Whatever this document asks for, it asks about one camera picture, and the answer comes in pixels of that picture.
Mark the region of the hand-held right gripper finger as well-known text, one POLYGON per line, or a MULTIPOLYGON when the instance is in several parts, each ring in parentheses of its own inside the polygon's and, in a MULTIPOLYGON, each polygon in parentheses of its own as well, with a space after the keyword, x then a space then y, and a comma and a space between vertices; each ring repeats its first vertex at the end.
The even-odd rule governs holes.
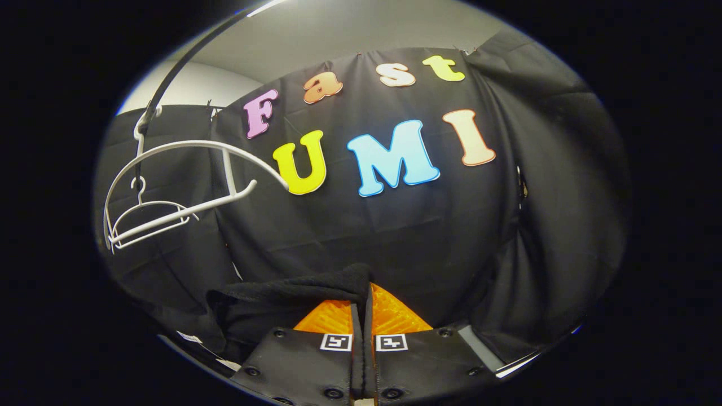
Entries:
POLYGON ((433 328, 374 283, 363 334, 364 395, 375 405, 461 405, 498 380, 499 357, 469 324, 433 328))
POLYGON ((355 398, 358 309, 327 300, 296 326, 271 329, 231 381, 276 405, 351 405, 355 398))

